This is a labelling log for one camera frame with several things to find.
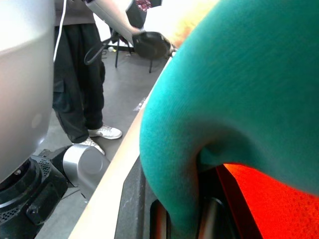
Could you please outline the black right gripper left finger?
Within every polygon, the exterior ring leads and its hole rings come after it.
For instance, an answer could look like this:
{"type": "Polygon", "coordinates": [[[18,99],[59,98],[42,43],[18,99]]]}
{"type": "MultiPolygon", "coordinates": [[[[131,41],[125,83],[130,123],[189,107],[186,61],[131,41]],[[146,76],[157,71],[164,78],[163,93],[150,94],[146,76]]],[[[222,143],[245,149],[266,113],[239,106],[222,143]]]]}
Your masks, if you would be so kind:
{"type": "Polygon", "coordinates": [[[147,203],[147,182],[138,158],[124,180],[116,239],[148,239],[150,210],[147,203]]]}

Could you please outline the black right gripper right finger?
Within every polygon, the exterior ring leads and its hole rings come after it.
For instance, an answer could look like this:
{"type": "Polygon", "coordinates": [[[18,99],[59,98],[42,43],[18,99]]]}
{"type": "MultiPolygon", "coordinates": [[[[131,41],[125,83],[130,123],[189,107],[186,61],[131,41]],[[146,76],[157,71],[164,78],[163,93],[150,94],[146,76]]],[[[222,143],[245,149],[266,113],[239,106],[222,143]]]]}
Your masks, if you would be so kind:
{"type": "Polygon", "coordinates": [[[261,232],[235,177],[223,165],[217,167],[217,174],[239,237],[241,239],[262,239],[261,232]]]}

